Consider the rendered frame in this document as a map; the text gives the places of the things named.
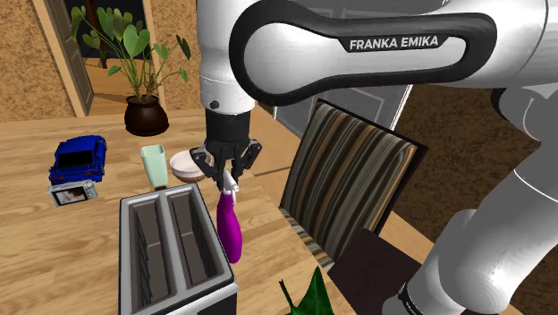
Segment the white bowl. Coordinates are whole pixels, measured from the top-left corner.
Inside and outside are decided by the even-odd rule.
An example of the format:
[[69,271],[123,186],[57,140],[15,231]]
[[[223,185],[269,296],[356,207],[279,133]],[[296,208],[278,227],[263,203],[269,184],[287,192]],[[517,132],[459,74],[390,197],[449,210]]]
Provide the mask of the white bowl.
[[184,183],[195,183],[206,177],[188,150],[174,154],[170,158],[169,164],[174,176]]

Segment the dark green leaf plant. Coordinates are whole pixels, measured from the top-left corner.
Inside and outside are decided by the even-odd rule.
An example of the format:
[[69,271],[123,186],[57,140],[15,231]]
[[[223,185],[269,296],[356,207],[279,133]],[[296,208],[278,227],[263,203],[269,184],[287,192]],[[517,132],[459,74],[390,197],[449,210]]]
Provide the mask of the dark green leaf plant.
[[290,308],[286,315],[334,315],[320,267],[315,268],[309,288],[298,305],[293,303],[283,280],[279,285]]

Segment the silver two-slot toaster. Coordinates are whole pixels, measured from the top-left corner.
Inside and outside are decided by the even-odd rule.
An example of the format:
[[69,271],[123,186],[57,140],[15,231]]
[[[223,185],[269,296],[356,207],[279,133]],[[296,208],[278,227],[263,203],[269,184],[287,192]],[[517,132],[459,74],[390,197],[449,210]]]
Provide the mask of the silver two-slot toaster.
[[195,183],[120,203],[118,315],[237,315],[239,286]]

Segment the brown wooden door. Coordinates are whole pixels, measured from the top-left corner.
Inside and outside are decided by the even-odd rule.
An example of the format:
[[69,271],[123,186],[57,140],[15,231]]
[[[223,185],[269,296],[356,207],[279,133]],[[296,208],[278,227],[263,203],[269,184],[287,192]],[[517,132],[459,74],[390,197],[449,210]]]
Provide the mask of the brown wooden door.
[[64,0],[32,0],[56,67],[77,117],[89,115],[93,89],[79,45],[71,37],[71,19]]

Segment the wooden table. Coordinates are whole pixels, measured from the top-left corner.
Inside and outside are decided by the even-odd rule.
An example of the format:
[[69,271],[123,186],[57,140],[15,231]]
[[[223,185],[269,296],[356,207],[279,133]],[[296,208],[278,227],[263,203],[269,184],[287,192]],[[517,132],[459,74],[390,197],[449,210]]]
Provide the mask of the wooden table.
[[[0,315],[116,315],[119,204],[148,192],[140,149],[167,155],[198,146],[200,109],[173,111],[155,137],[129,134],[121,115],[0,123]],[[108,145],[106,173],[94,200],[57,207],[48,170],[57,145],[99,134]],[[245,236],[238,279],[239,315],[284,315],[305,294],[317,261],[277,203],[298,139],[265,111],[252,113],[250,134],[263,146],[241,178],[236,213]]]

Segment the potted plant in dark pot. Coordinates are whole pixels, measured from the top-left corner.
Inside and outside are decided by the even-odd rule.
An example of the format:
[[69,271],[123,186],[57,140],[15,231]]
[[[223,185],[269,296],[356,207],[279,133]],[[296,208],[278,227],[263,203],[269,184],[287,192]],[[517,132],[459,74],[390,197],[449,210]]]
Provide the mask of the potted plant in dark pot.
[[180,49],[186,58],[191,57],[190,46],[186,39],[177,37],[172,47],[153,44],[149,30],[142,21],[135,22],[131,13],[117,8],[96,9],[98,25],[91,22],[88,33],[81,36],[82,41],[105,57],[113,54],[119,64],[111,66],[107,74],[122,73],[130,83],[133,94],[126,98],[124,113],[126,130],[137,136],[155,136],[169,127],[168,117],[155,92],[167,79],[152,63],[156,55],[167,61],[170,54]]

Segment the grey panel door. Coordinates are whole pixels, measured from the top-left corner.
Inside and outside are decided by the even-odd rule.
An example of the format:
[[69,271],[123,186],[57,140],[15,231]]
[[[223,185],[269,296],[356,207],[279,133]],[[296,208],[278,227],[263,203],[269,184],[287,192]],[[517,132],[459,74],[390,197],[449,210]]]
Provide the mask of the grey panel door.
[[300,138],[317,101],[323,99],[394,130],[411,90],[412,85],[330,90],[297,104],[276,106],[274,119]]

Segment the purple spray bottle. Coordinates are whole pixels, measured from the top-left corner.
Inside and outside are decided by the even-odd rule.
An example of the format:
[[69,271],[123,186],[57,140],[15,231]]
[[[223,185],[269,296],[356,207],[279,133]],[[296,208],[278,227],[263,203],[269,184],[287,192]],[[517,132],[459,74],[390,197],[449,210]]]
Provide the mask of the purple spray bottle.
[[217,232],[230,263],[241,259],[242,234],[234,212],[239,186],[228,170],[224,170],[224,183],[216,209]]

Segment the mint green cup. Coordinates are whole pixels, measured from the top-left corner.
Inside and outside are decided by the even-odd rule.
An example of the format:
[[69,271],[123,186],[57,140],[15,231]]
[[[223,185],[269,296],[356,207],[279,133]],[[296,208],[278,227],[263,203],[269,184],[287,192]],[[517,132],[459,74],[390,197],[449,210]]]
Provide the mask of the mint green cup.
[[144,146],[140,155],[150,184],[153,187],[166,186],[168,170],[164,147],[161,144]]

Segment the blue toy car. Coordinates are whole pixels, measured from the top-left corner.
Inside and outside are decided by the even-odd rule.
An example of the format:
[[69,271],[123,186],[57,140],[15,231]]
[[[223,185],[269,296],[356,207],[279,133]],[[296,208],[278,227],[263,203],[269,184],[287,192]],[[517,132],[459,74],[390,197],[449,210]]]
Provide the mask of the blue toy car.
[[102,181],[106,164],[106,140],[100,135],[84,135],[61,141],[55,162],[49,168],[52,185],[91,180]]

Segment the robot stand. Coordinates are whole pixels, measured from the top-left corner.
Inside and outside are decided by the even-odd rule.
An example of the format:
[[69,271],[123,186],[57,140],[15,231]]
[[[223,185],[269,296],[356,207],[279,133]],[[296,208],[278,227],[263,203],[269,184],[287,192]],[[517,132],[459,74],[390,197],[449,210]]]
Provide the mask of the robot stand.
[[419,267],[419,262],[363,229],[328,276],[357,315],[382,315],[384,301],[396,295]]

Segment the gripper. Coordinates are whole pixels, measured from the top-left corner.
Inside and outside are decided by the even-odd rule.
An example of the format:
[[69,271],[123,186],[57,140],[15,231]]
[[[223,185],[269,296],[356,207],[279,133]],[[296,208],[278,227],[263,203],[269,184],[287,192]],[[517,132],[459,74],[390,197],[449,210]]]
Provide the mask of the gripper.
[[[225,161],[222,158],[232,158],[231,175],[237,183],[243,172],[251,169],[262,150],[257,140],[249,138],[249,125],[250,112],[225,115],[206,109],[206,149],[196,147],[189,152],[197,167],[214,180],[219,191],[224,187]],[[207,162],[209,153],[214,157],[213,165]]]

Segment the striped upholstered chair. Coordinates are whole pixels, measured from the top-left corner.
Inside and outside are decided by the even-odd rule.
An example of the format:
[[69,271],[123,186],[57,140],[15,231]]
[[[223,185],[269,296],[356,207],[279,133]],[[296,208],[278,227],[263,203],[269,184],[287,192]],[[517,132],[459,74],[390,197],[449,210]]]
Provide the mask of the striped upholstered chair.
[[300,141],[279,209],[323,270],[356,234],[379,234],[428,147],[323,99]]

